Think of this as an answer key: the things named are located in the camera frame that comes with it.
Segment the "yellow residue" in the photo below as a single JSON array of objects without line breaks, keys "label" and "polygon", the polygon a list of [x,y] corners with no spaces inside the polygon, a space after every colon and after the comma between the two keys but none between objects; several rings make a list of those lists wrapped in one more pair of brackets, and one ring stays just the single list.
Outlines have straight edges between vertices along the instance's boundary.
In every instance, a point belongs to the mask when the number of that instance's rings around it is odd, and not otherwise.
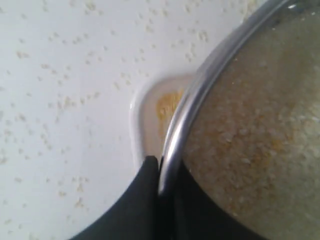
[{"label": "yellow residue", "polygon": [[163,140],[182,94],[182,90],[166,93],[162,95],[156,103],[155,111],[159,120],[158,133]]}]

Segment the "rice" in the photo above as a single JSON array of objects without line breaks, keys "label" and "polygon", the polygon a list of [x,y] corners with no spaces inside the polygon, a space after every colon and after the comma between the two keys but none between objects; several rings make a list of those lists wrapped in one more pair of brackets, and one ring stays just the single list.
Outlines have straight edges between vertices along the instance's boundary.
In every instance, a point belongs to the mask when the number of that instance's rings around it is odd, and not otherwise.
[{"label": "rice", "polygon": [[320,238],[320,16],[254,37],[195,120],[184,161],[222,209],[272,240]]}]

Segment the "stainless steel rim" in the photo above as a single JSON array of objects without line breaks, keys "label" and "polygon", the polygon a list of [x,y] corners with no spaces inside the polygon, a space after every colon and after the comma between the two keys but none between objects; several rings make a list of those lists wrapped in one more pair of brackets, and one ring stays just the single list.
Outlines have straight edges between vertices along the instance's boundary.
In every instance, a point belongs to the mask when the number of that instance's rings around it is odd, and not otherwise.
[{"label": "stainless steel rim", "polygon": [[182,153],[192,123],[209,90],[226,65],[243,45],[279,10],[291,6],[292,0],[268,0],[243,25],[230,34],[201,65],[192,85],[184,93],[170,122],[160,163],[158,196],[167,198],[173,192]]}]

